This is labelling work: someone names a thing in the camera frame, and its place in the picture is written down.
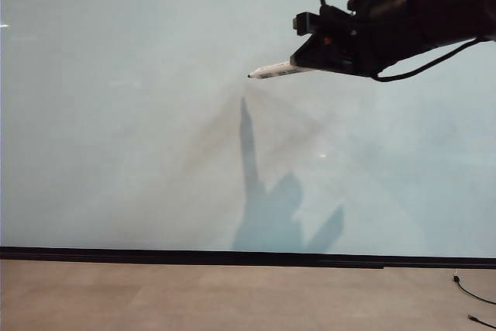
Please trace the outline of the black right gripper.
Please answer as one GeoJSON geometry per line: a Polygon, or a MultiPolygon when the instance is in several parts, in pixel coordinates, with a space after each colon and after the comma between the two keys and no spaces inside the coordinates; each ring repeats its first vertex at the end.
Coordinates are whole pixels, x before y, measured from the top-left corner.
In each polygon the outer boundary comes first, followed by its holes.
{"type": "Polygon", "coordinates": [[[320,15],[301,12],[292,20],[309,37],[290,57],[294,67],[354,76],[375,76],[400,60],[400,38],[412,17],[411,0],[349,0],[348,10],[320,0],[320,15]]]}

